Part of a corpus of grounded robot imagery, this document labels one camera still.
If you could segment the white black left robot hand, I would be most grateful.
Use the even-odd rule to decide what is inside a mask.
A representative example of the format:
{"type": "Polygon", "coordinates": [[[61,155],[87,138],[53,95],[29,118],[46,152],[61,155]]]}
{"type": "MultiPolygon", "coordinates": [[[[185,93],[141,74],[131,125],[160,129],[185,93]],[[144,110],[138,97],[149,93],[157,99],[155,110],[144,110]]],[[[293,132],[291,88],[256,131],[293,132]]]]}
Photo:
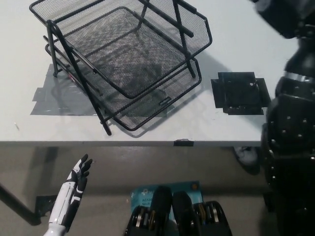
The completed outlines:
{"type": "Polygon", "coordinates": [[[85,154],[71,169],[56,197],[46,236],[64,236],[69,232],[87,186],[92,162],[85,154]]]}

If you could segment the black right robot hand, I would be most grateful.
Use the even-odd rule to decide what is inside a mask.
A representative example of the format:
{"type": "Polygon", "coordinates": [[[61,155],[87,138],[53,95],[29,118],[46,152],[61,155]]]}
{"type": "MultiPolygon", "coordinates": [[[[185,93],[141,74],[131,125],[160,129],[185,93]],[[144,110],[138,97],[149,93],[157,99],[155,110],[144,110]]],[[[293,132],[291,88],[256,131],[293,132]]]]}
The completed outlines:
{"type": "Polygon", "coordinates": [[[286,39],[315,37],[313,0],[253,0],[256,12],[286,39]]]}

